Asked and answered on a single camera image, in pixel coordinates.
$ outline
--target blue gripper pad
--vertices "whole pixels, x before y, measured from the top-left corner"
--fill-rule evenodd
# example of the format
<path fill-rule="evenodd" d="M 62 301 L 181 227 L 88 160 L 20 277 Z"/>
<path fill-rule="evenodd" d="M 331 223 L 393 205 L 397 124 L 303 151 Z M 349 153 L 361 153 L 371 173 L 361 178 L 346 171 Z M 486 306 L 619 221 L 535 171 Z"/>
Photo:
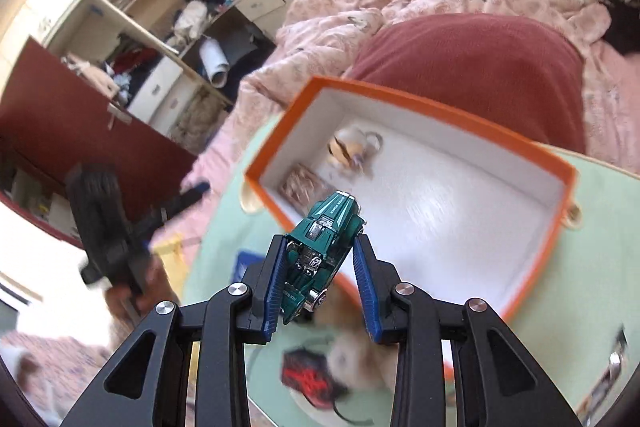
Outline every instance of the blue gripper pad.
<path fill-rule="evenodd" d="M 262 322 L 262 333 L 271 340 L 271 335 L 278 326 L 278 317 L 282 305 L 282 293 L 284 292 L 284 282 L 287 278 L 287 241 L 282 241 L 278 250 L 278 257 L 271 272 L 271 280 L 264 300 L 264 321 Z"/>
<path fill-rule="evenodd" d="M 362 245 L 360 244 L 360 238 L 358 237 L 356 237 L 353 243 L 353 270 L 356 273 L 356 281 L 358 283 L 358 291 L 360 292 L 360 300 L 362 301 L 362 312 L 364 313 L 367 331 L 369 331 L 372 340 L 378 343 L 382 339 L 378 296 L 376 295 L 375 286 L 369 272 L 369 266 L 367 266 Z"/>

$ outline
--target table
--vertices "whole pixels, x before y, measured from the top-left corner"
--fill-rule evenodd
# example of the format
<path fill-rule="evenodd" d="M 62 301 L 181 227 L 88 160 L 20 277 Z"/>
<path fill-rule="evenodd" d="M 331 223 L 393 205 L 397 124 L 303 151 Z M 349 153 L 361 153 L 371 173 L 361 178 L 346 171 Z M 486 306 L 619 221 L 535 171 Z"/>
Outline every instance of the table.
<path fill-rule="evenodd" d="M 254 137 L 220 201 L 186 282 L 185 303 L 209 299 L 227 286 L 238 250 L 264 253 L 271 237 L 282 233 L 266 210 L 248 215 L 239 205 L 244 170 L 274 124 Z M 580 172 L 575 201 L 583 223 L 578 230 L 562 231 L 548 266 L 510 326 L 575 408 L 607 367 L 616 333 L 624 325 L 627 359 L 606 410 L 640 361 L 640 178 L 552 150 Z M 280 383 L 282 352 L 304 345 L 325 351 L 333 335 L 319 328 L 280 325 L 267 346 L 246 346 L 249 395 L 280 427 L 315 425 Z M 354 394 L 338 408 L 347 418 L 386 427 L 391 406 L 391 393 L 380 390 Z M 447 422 L 454 417 L 454 410 L 447 409 Z M 347 425 L 340 422 L 334 417 L 325 424 Z"/>

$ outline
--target bedding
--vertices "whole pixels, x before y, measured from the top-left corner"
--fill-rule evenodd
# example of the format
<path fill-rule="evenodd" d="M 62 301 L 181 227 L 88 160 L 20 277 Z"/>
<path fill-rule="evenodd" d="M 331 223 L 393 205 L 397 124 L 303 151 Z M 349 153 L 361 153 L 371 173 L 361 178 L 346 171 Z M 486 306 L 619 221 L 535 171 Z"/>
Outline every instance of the bedding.
<path fill-rule="evenodd" d="M 276 50 L 260 70 L 242 80 L 235 109 L 184 180 L 185 185 L 191 185 L 206 178 L 212 187 L 209 196 L 172 220 L 156 241 L 175 233 L 185 239 L 202 237 L 233 167 L 255 131 L 270 116 L 283 111 L 310 77 L 349 76 L 360 48 L 381 28 L 450 13 L 526 16 L 563 35 L 584 62 L 587 154 L 640 171 L 632 117 L 633 108 L 640 107 L 640 93 L 622 85 L 635 79 L 614 78 L 602 53 L 592 47 L 610 23 L 607 9 L 598 0 L 295 0 L 276 35 Z M 195 255 L 195 247 L 185 249 L 187 263 Z"/>

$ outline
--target person's hand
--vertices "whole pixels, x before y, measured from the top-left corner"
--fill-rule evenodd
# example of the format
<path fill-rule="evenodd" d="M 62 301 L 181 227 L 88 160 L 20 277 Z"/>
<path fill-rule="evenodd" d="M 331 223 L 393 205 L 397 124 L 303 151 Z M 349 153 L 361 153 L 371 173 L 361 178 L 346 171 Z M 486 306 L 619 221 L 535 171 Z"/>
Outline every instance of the person's hand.
<path fill-rule="evenodd" d="M 104 300 L 107 302 L 109 312 L 121 320 L 129 318 L 122 302 L 130 298 L 131 290 L 128 286 L 114 286 L 104 293 Z M 136 298 L 136 306 L 140 314 L 144 316 L 160 301 L 177 302 L 178 298 L 169 285 L 162 261 L 157 255 L 153 255 L 146 271 L 146 289 L 142 295 Z"/>

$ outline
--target toy car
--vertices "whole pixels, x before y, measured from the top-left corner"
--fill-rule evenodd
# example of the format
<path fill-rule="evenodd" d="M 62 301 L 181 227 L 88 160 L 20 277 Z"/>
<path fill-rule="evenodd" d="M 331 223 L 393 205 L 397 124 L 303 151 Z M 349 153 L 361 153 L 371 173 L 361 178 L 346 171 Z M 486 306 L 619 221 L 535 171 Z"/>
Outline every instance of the toy car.
<path fill-rule="evenodd" d="M 327 286 L 353 247 L 366 223 L 356 199 L 338 190 L 311 207 L 308 216 L 289 233 L 289 268 L 284 284 L 284 323 L 302 308 L 313 312 L 326 296 Z"/>

